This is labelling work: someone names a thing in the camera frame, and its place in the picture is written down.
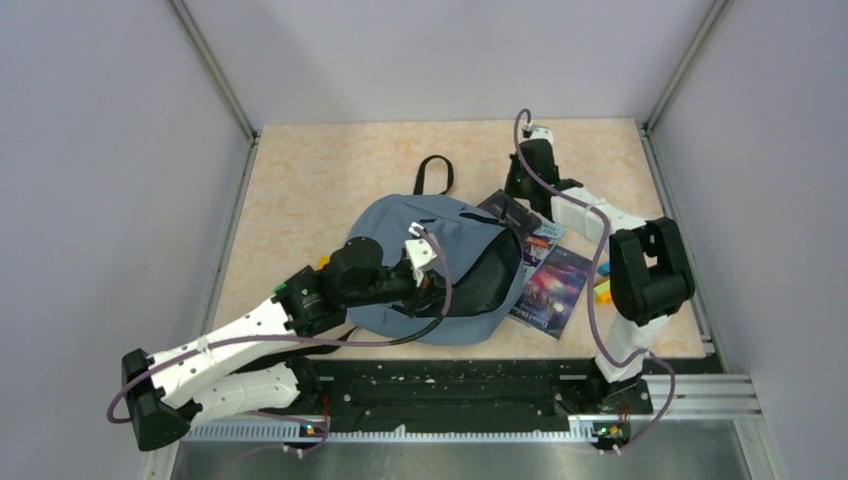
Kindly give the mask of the dark orange thick book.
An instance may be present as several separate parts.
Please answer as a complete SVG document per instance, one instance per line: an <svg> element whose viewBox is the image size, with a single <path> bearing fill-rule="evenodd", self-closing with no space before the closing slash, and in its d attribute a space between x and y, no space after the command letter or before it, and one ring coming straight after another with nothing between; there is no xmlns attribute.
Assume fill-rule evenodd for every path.
<svg viewBox="0 0 848 480"><path fill-rule="evenodd" d="M535 213L502 189L493 192L477 207L493 215L501 224L511 228L520 239L527 238L542 224Z"/></svg>

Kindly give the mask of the blue grey backpack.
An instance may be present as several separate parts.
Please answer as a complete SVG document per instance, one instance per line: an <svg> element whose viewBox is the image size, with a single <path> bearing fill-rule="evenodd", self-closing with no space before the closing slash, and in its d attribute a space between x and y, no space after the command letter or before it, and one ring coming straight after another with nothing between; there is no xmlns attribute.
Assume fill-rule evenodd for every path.
<svg viewBox="0 0 848 480"><path fill-rule="evenodd" d="M410 224L419 223L444 255L431 269L435 286L414 304L350 308L341 325L321 335L333 340L333 345L305 344L275 353L274 359L411 343L467 346L494 333L521 290L521 240L488 212L449 197L455 173L448 158L442 160L447 171L445 188L437 194L425 193L426 169L434 159L429 156L421 162L411 194L392 194L372 203L345 242L354 237L376 240L383 249L383 265L393 267L401 259L404 242L411 238Z"/></svg>

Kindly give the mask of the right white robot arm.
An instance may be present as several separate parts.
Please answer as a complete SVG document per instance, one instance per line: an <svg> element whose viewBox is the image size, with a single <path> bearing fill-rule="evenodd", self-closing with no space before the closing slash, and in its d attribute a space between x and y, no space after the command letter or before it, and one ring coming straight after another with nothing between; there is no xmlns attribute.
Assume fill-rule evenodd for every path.
<svg viewBox="0 0 848 480"><path fill-rule="evenodd" d="M616 316L606 336L596 319L589 319L599 352L590 364L584 401L612 412L639 380L660 330L695 293L678 225L668 217L626 213L581 183L560 178L547 139L517 142L511 161L507 194L528 200L550 221L595 243L595 263L608 259Z"/></svg>

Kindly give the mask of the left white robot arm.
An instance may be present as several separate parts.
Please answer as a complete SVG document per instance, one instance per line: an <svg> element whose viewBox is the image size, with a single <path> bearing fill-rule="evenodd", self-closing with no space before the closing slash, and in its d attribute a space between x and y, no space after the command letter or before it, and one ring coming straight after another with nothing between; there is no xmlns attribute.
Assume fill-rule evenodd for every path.
<svg viewBox="0 0 848 480"><path fill-rule="evenodd" d="M443 257L418 225L393 267L383 265L375 240L355 237L321 268L298 271L231 323L170 350L125 354L122 387L107 419L121 423L115 409L125 403L124 421L138 449L148 452L203 423L240 413L288 406L308 413L319 404L320 386L307 368L273 354L297 344L333 345L321 335L341 325L352 307L416 303L435 286L431 269Z"/></svg>

